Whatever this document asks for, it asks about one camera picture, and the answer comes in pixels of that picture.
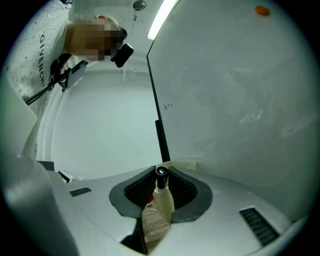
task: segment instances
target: black strap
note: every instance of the black strap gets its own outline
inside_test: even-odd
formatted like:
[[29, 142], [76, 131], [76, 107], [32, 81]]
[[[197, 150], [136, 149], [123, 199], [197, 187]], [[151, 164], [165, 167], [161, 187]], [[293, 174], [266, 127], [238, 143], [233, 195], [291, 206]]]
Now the black strap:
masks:
[[59, 56], [58, 59], [55, 59], [50, 67], [50, 81], [54, 78], [55, 75], [58, 75], [63, 68], [63, 66], [67, 63], [71, 54], [63, 53]]

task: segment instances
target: orange dot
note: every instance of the orange dot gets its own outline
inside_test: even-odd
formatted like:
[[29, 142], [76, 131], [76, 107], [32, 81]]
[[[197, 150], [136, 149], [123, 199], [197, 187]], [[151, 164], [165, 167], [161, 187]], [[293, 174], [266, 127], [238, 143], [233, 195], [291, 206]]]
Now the orange dot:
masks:
[[261, 5], [257, 5], [254, 9], [255, 9], [256, 13], [260, 14], [260, 15], [269, 15], [270, 14], [269, 8], [261, 6]]

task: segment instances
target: black bottle cap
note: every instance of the black bottle cap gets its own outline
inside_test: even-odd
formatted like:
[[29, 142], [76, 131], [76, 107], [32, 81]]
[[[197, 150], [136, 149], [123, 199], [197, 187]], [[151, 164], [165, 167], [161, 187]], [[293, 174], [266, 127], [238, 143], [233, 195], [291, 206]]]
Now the black bottle cap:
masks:
[[158, 167], [155, 170], [155, 178], [157, 181], [158, 189], [164, 189], [168, 181], [169, 170], [163, 166]]

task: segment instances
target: fluorescent light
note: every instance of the fluorescent light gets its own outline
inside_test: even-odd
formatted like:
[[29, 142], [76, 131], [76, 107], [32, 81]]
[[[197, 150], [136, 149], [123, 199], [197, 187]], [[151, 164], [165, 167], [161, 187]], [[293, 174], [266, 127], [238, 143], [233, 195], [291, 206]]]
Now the fluorescent light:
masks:
[[149, 30], [148, 39], [155, 40], [161, 26], [165, 22], [166, 18], [170, 14], [171, 10], [175, 6], [178, 0], [163, 0], [163, 3], [156, 14], [154, 21]]

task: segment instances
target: black vent slot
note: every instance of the black vent slot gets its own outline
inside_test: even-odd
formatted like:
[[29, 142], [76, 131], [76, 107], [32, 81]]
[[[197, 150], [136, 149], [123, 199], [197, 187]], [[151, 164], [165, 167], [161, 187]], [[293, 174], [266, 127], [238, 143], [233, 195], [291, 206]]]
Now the black vent slot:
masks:
[[277, 231], [255, 208], [248, 208], [239, 212], [262, 246], [266, 246], [279, 237]]
[[72, 190], [72, 191], [70, 191], [70, 194], [71, 194], [72, 197], [76, 197], [76, 196], [80, 196], [82, 194], [88, 193], [90, 191], [91, 191], [90, 188], [84, 187], [84, 188]]
[[168, 184], [173, 197], [175, 209], [179, 209], [189, 204], [196, 197], [198, 192], [197, 187], [194, 184], [180, 175], [177, 175], [173, 171], [169, 172]]

